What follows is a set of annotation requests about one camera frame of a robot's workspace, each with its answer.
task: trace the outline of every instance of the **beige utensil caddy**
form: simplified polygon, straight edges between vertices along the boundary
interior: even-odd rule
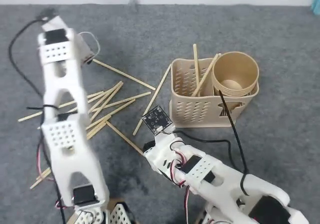
[[[212,58],[199,59],[200,79],[206,72]],[[170,118],[177,128],[230,127],[219,93],[213,86],[211,73],[200,89],[200,97],[191,97],[196,89],[195,61],[175,59],[171,64]],[[231,117],[236,122],[241,112],[259,92],[257,82],[246,96],[224,96]]]

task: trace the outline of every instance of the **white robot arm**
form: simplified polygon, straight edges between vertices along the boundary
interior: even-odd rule
[[[76,223],[111,223],[122,219],[130,224],[125,204],[116,205],[109,213],[109,190],[96,154],[86,139],[89,125],[87,94],[83,86],[81,67],[94,57],[88,45],[59,16],[42,16],[44,33],[38,36],[39,57],[43,69],[45,94],[44,121],[41,129],[48,144],[51,169],[66,206],[74,207]],[[59,114],[57,109],[64,93],[69,92],[77,111]],[[73,173],[79,172],[89,184],[71,186]]]
[[[152,169],[178,186],[207,201],[202,223],[307,224],[298,210],[288,207],[290,198],[279,187],[248,174],[244,195],[243,174],[200,151],[174,134],[175,126],[159,106],[142,117],[155,135],[144,148]]]

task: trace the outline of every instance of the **brown paper cup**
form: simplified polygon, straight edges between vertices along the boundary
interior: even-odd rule
[[[227,52],[213,66],[213,85],[227,96],[245,96],[255,87],[259,77],[256,61],[242,52]]]

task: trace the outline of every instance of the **blue object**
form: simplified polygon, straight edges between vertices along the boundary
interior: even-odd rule
[[[311,9],[315,15],[320,15],[320,0],[314,0]]]

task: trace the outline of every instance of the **circuit board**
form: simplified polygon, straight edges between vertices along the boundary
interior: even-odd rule
[[[155,136],[172,124],[168,115],[159,105],[144,115],[142,120]]]

